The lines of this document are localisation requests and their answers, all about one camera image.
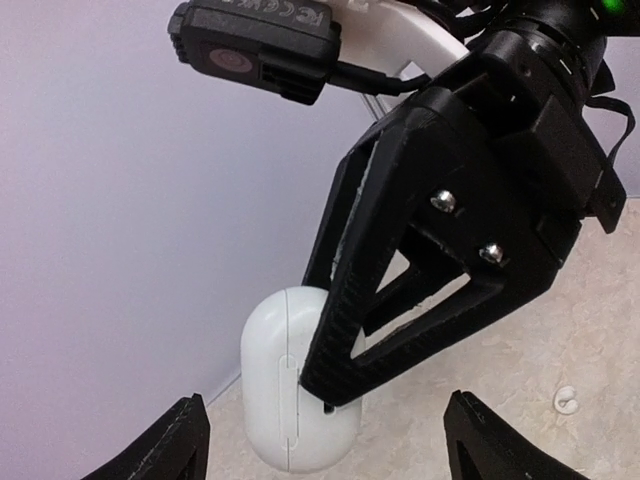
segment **bolt head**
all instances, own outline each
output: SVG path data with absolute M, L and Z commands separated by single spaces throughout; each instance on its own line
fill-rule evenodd
M 489 243 L 480 249 L 480 258 L 493 265 L 499 265 L 504 260 L 504 250 L 496 243 Z
M 448 190 L 440 190 L 431 197 L 431 205 L 444 213 L 453 213 L 456 203 L 456 197 Z

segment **green light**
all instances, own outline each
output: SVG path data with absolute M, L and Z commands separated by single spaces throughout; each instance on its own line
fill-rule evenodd
M 602 5 L 609 13 L 624 12 L 624 0 L 602 0 Z

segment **beige tile floor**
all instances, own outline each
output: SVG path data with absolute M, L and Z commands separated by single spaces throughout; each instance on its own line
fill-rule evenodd
M 589 478 L 640 478 L 639 360 L 636 200 L 611 236 L 587 222 L 543 298 L 369 394 L 352 452 L 333 469 L 305 478 L 450 478 L 442 414 L 457 389 L 474 392 L 537 446 Z M 572 416 L 552 405 L 567 385 L 579 402 Z M 209 414 L 210 480 L 292 478 L 251 451 L 238 384 Z

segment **red camera lens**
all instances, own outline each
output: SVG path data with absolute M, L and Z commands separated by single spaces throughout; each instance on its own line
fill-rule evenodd
M 253 62 L 235 50 L 218 48 L 209 53 L 209 58 L 218 67 L 233 73 L 249 73 Z

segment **lavender wall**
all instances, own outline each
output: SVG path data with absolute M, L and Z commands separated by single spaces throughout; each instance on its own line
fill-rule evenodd
M 0 478 L 79 478 L 235 378 L 370 123 L 180 65 L 176 4 L 0 7 Z
M 607 63 L 613 71 L 617 89 L 611 95 L 628 102 L 640 118 L 640 39 L 613 38 L 609 41 Z M 619 115 L 585 109 L 585 118 L 607 151 L 624 133 L 626 120 Z M 627 193 L 640 197 L 640 128 L 625 142 L 618 154 L 616 170 Z

